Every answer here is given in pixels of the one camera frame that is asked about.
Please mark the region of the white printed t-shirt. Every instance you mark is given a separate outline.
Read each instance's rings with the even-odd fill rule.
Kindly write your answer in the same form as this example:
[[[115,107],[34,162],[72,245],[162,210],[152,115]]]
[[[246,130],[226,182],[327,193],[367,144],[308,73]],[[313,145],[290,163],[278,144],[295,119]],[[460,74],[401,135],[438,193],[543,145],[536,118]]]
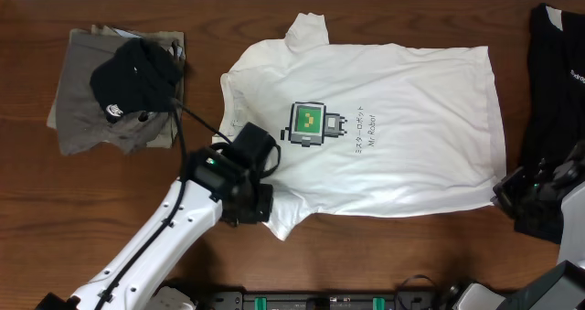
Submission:
[[[268,177],[280,240],[316,214],[405,218],[485,207],[506,172],[487,47],[334,45],[322,16],[248,47],[221,76],[219,127],[281,148]]]

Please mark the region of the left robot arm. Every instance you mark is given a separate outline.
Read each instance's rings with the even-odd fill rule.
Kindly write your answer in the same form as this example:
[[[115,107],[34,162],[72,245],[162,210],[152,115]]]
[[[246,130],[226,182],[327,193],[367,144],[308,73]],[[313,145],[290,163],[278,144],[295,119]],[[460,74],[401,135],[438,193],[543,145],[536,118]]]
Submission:
[[[38,309],[144,309],[191,245],[218,222],[266,222],[273,186],[256,173],[208,158],[174,182],[160,207],[102,271],[64,300],[47,294]]]

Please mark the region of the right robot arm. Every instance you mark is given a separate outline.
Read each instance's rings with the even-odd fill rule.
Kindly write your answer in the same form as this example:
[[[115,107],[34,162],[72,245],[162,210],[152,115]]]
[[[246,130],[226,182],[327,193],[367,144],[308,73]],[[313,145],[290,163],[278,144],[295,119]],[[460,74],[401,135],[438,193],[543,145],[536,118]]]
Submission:
[[[584,142],[555,164],[519,167],[495,185],[495,204],[515,231],[550,248],[548,267],[529,283],[496,291],[477,281],[452,287],[452,310],[546,310],[584,307]]]

